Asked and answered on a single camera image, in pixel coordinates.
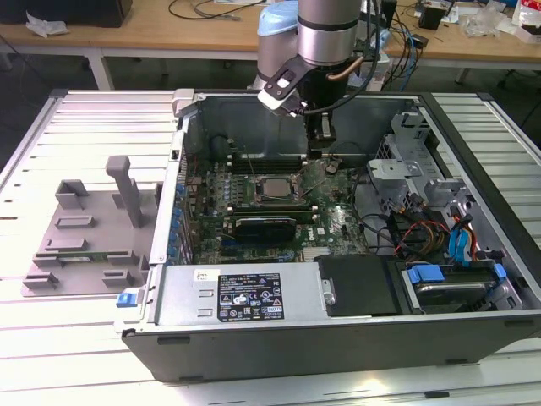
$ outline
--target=black connector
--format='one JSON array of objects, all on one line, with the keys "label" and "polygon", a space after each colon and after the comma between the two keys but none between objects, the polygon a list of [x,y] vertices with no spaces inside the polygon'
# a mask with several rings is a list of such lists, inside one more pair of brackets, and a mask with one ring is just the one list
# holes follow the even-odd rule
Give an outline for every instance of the black connector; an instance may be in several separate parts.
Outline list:
[{"label": "black connector", "polygon": [[465,228],[470,222],[472,222],[472,220],[473,220],[472,215],[468,213],[466,216],[461,218],[459,222],[455,223],[455,225],[453,226],[451,230]]},{"label": "black connector", "polygon": [[417,193],[411,193],[409,195],[409,201],[414,205],[414,206],[426,206],[426,201],[424,201],[424,199],[419,196]]},{"label": "black connector", "polygon": [[460,214],[460,210],[458,210],[458,207],[451,206],[451,207],[449,207],[449,210],[451,212],[451,217],[454,217],[454,216],[460,217],[461,214]]},{"label": "black connector", "polygon": [[423,49],[429,44],[429,39],[425,38],[424,36],[420,36],[418,34],[412,35],[413,40],[413,46],[417,49]]}]

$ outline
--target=white paper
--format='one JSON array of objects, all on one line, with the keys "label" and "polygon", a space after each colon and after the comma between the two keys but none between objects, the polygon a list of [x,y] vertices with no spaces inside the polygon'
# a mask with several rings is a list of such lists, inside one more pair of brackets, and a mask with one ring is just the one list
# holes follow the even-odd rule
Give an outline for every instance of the white paper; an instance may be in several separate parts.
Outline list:
[{"label": "white paper", "polygon": [[194,271],[195,282],[217,281],[219,276],[219,269],[197,269]]},{"label": "white paper", "polygon": [[69,32],[66,27],[66,23],[63,21],[45,21],[32,17],[30,14],[26,13],[26,18],[28,23],[26,23],[26,28],[30,31],[35,32],[38,36],[47,38],[48,36],[57,36],[59,34],[66,34]]},{"label": "white paper", "polygon": [[457,6],[456,8],[458,8],[458,13],[460,15],[476,15],[481,9],[480,7],[464,7],[464,6]]},{"label": "white paper", "polygon": [[512,36],[515,35],[517,28],[518,27],[513,24],[513,21],[509,17],[505,17],[498,25],[496,25],[498,31],[507,32]]}]

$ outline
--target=black box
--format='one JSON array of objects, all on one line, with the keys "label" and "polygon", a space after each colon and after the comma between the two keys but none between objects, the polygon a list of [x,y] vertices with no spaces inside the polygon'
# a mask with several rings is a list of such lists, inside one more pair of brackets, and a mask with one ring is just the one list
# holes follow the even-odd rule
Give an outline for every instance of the black box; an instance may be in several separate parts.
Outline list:
[{"label": "black box", "polygon": [[132,7],[132,0],[2,0],[0,23],[26,22],[26,10],[33,17],[67,24],[120,27]]},{"label": "black box", "polygon": [[438,30],[440,21],[446,12],[445,8],[424,6],[421,17],[419,17],[419,28]]}]

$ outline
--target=black cable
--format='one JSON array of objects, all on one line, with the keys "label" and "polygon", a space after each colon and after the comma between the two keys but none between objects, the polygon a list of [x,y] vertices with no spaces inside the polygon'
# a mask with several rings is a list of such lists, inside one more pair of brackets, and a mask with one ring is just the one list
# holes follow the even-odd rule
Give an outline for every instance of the black cable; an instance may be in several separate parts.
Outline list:
[{"label": "black cable", "polygon": [[[227,14],[231,14],[231,13],[234,13],[236,11],[239,11],[239,10],[242,10],[242,9],[245,9],[245,8],[248,8],[248,7],[253,7],[253,6],[257,6],[258,4],[262,4],[264,3],[266,0],[259,0],[257,3],[251,3],[251,4],[245,4],[241,7],[237,7],[237,8],[234,8],[233,10],[228,10],[228,11],[225,11],[223,13],[219,13],[219,14],[212,14],[212,15],[209,15],[208,17],[190,17],[190,16],[187,16],[187,15],[181,15],[181,14],[177,14],[175,13],[174,11],[172,11],[172,6],[175,5],[175,3],[177,2],[178,0],[173,0],[170,4],[169,4],[169,7],[167,8],[167,10],[169,11],[169,14],[172,14],[174,15],[175,17],[179,17],[180,19],[189,19],[189,20],[194,20],[194,21],[197,21],[197,20],[202,20],[202,19],[215,19],[217,17],[221,17],[222,15],[227,15]],[[195,6],[195,8],[197,8],[199,10],[199,6],[201,4],[205,4],[205,3],[210,3],[211,0],[205,0],[203,1],[202,3],[199,3]]]},{"label": "black cable", "polygon": [[[338,107],[343,106],[346,103],[349,103],[355,97],[357,97],[362,91],[364,91],[369,85],[370,81],[374,77],[375,70],[378,67],[378,56],[380,55],[380,7],[378,6],[377,0],[372,0],[371,2],[374,5],[374,13],[376,18],[375,25],[375,47],[374,47],[374,60],[372,61],[372,66],[370,67],[369,74],[364,79],[364,82],[349,96],[343,97],[342,99],[335,101],[333,104],[327,107],[316,108],[315,110],[306,110],[299,113],[310,116],[314,114],[321,114],[323,112],[330,112]],[[370,38],[370,22],[371,22],[371,12],[370,12],[370,1],[366,3],[366,34],[368,39]]]},{"label": "black cable", "polygon": [[521,128],[524,127],[524,124],[532,117],[533,113],[538,109],[538,107],[541,106],[541,100],[538,101],[535,106],[532,107],[532,110],[526,115],[526,117],[522,120]]},{"label": "black cable", "polygon": [[36,76],[40,79],[41,83],[43,83],[43,85],[45,85],[46,87],[49,88],[49,90],[52,90],[54,88],[54,86],[51,86],[51,84],[45,80],[45,78],[43,76],[41,76],[41,74],[37,71],[36,68],[34,68],[32,65],[30,65],[28,63],[28,61],[19,53],[19,51],[17,51],[9,42],[8,40],[6,40],[2,34],[0,34],[0,39],[3,41],[4,44],[6,44],[8,47],[11,48],[11,50],[13,52],[15,52],[15,54],[22,59],[23,63],[28,66],[33,72],[34,74],[36,74]]},{"label": "black cable", "polygon": [[406,60],[409,59],[409,46],[408,46],[409,40],[407,38],[406,32],[404,32],[407,30],[407,27],[400,20],[400,15],[398,14],[396,10],[395,10],[395,15],[396,15],[396,19],[393,19],[393,21],[396,22],[401,29],[397,30],[395,27],[391,27],[391,30],[394,30],[400,36],[402,36],[402,41],[404,45],[402,47],[402,55],[400,56],[398,63],[393,67],[393,69],[389,73],[389,77],[385,80],[384,84],[381,86],[382,89],[384,89],[387,85],[390,85],[392,83],[392,81],[396,78],[395,73],[398,69],[401,70],[401,74],[404,72],[405,66],[402,66],[402,61],[404,60],[404,57],[406,57],[406,54],[407,54]]}]

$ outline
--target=wooden desk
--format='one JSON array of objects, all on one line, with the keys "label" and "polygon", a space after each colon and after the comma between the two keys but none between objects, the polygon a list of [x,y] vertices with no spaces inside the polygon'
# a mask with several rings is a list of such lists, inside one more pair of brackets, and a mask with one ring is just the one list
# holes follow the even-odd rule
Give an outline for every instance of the wooden desk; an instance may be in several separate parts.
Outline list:
[{"label": "wooden desk", "polygon": [[[120,28],[69,25],[65,36],[41,38],[23,25],[0,25],[2,34],[19,52],[82,55],[89,59],[101,90],[113,89],[105,57],[202,58],[255,60],[257,25],[261,7],[237,13],[241,21],[179,19],[167,11],[170,0],[134,0]],[[467,38],[459,25],[440,25],[437,31],[422,30],[417,19],[402,14],[413,0],[399,0],[398,12],[413,33],[429,38],[419,64],[425,66],[485,69],[541,69],[541,47],[515,36]],[[204,10],[219,13],[234,6],[208,4]],[[188,0],[174,6],[179,14],[195,15]],[[402,44],[391,38],[386,49],[391,58],[402,54]],[[0,52],[11,50],[0,42]]]},{"label": "wooden desk", "polygon": [[[459,24],[441,23],[437,31],[418,28],[413,9],[404,13],[413,0],[398,0],[398,13],[402,23],[413,34],[429,39],[419,65],[483,68],[483,69],[541,69],[541,47],[525,44],[515,36],[501,32],[499,37],[468,38]],[[398,36],[389,40],[386,48],[391,59],[402,55],[402,42]]]},{"label": "wooden desk", "polygon": [[[0,25],[0,34],[21,53],[82,55],[89,59],[101,90],[113,89],[106,56],[141,58],[257,59],[257,27],[262,7],[236,13],[241,21],[223,19],[189,21],[169,14],[171,0],[134,0],[120,28],[68,25],[69,34],[41,38],[24,25]],[[235,6],[208,4],[209,13]],[[188,0],[173,10],[197,16]],[[12,52],[0,42],[0,52]]]}]

